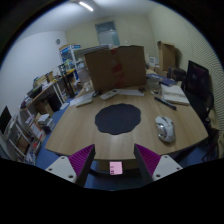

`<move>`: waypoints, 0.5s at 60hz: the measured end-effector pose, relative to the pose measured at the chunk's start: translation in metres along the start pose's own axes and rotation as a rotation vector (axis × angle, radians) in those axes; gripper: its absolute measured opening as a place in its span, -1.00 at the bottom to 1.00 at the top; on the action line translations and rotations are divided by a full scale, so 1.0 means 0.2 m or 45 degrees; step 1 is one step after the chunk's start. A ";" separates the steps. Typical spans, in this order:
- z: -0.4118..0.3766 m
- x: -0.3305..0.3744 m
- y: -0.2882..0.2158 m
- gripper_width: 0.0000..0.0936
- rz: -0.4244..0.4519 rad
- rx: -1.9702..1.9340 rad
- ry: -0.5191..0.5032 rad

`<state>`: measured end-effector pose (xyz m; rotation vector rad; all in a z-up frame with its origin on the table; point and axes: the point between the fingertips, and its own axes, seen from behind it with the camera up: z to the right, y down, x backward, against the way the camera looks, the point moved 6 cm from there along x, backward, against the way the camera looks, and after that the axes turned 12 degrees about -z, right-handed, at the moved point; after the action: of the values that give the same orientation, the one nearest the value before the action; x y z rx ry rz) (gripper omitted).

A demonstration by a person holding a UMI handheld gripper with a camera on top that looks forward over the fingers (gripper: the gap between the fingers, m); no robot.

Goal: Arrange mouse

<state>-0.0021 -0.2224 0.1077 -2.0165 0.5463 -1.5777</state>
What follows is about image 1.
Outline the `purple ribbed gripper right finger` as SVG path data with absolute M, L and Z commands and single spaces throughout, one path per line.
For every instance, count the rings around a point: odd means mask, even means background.
M 158 155 L 139 144 L 134 145 L 134 155 L 143 179 L 152 183 L 182 169 L 169 155 Z

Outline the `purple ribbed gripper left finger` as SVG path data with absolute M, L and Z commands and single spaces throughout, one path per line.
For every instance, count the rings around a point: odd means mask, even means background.
M 60 156 L 46 171 L 83 187 L 95 157 L 95 145 L 89 145 L 70 156 Z

